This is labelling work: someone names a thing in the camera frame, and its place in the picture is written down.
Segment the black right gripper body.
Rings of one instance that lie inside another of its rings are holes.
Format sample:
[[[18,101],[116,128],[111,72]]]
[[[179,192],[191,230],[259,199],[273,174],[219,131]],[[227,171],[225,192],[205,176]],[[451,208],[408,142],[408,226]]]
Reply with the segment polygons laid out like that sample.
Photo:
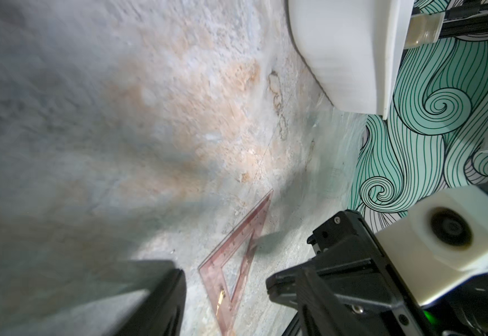
[[[306,242],[317,275],[370,335],[437,334],[360,213],[338,212]]]

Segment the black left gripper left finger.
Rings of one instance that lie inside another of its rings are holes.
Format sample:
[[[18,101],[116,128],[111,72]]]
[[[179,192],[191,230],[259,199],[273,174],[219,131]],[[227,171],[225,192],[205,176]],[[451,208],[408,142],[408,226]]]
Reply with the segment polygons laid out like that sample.
[[[179,335],[185,313],[185,272],[170,271],[116,331],[116,335]]]

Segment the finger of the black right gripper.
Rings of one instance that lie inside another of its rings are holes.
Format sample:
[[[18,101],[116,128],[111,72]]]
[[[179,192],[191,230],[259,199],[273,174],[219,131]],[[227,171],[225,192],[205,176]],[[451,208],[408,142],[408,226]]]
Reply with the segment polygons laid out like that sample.
[[[406,292],[369,258],[341,267],[310,260],[271,275],[266,290],[297,310],[303,335],[420,335]]]

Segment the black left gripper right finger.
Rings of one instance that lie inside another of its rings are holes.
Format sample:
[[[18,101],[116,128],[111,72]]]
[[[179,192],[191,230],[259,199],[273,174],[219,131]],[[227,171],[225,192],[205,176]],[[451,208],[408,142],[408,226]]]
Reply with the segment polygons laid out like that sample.
[[[369,335],[311,268],[295,278],[298,315],[303,335]]]

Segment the pink small triangle ruler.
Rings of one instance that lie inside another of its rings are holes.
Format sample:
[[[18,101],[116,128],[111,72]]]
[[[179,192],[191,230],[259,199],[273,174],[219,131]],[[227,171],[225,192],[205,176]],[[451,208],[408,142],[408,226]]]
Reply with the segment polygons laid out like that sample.
[[[271,204],[270,190],[199,266],[220,333],[234,323]]]

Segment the white plastic storage box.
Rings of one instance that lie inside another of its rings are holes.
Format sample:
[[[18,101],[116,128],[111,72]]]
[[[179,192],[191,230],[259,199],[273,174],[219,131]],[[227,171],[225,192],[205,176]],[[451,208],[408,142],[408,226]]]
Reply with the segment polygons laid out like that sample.
[[[297,50],[339,110],[387,119],[413,1],[289,1]]]

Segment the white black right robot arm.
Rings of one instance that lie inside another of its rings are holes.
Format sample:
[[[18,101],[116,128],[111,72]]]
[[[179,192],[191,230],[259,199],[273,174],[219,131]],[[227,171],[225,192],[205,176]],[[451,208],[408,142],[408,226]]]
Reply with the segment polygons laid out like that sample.
[[[266,280],[272,302],[297,310],[286,335],[488,335],[488,273],[419,305],[357,211],[307,242],[312,259]]]

